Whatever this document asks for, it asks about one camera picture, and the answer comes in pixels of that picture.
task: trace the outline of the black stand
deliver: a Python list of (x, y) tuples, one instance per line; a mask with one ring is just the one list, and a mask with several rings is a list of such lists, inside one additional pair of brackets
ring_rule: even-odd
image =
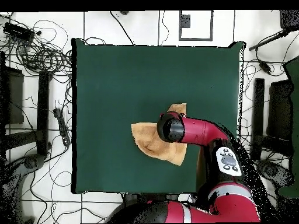
[(260, 160), (262, 148), (271, 149), (288, 157), (291, 156), (294, 149), (290, 141), (263, 135), (265, 80), (256, 78), (253, 87), (251, 159)]
[[(39, 99), (37, 103), (37, 131), (5, 135), (5, 124), (9, 117), (8, 72), (5, 68), (5, 54), (0, 52), (0, 223), (33, 223), (22, 217), (22, 187), (25, 177), (40, 169), (50, 148), (48, 142), (48, 97), (49, 72), (39, 73)], [(36, 142), (37, 154), (22, 157), (13, 163), (5, 163), (8, 149)]]

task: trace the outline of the robot button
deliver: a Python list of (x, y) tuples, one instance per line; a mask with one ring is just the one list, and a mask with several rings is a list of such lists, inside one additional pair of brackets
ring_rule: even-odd
[(236, 160), (235, 158), (233, 158), (232, 156), (229, 155), (225, 155), (222, 157), (221, 162), (225, 165), (229, 165), (229, 166), (236, 166)]

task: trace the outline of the crumpled towel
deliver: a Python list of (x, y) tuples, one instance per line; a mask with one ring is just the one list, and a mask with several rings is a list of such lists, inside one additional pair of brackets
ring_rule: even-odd
[[(168, 111), (186, 114), (186, 103), (173, 104)], [(167, 160), (178, 166), (183, 163), (187, 144), (169, 143), (161, 140), (157, 133), (156, 123), (140, 122), (131, 124), (131, 130), (136, 145), (146, 155), (160, 160)]]

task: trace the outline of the cloth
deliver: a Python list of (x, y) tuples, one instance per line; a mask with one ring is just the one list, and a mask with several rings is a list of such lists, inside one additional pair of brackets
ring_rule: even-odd
[[(173, 104), (168, 111), (186, 114), (186, 103)], [(186, 143), (164, 142), (157, 132), (157, 124), (140, 122), (131, 125), (132, 135), (135, 143), (146, 155), (160, 160), (167, 160), (180, 166), (187, 151)]]

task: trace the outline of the green mat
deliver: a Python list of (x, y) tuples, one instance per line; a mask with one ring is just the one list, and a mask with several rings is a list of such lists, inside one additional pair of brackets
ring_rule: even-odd
[(295, 182), (292, 186), (282, 187), (279, 194), (286, 198), (299, 198), (299, 57), (292, 59), (283, 65), (287, 77), (292, 81), (294, 90), (290, 100), (293, 104), (293, 132), (292, 144), (294, 148), (293, 158), (290, 159), (291, 171), (294, 174)]
[(131, 124), (156, 123), (172, 103), (187, 103), (188, 116), (222, 123), (236, 133), (242, 46), (85, 45), (73, 40), (75, 192), (195, 192), (199, 147), (188, 145), (181, 166), (148, 157), (135, 145)]

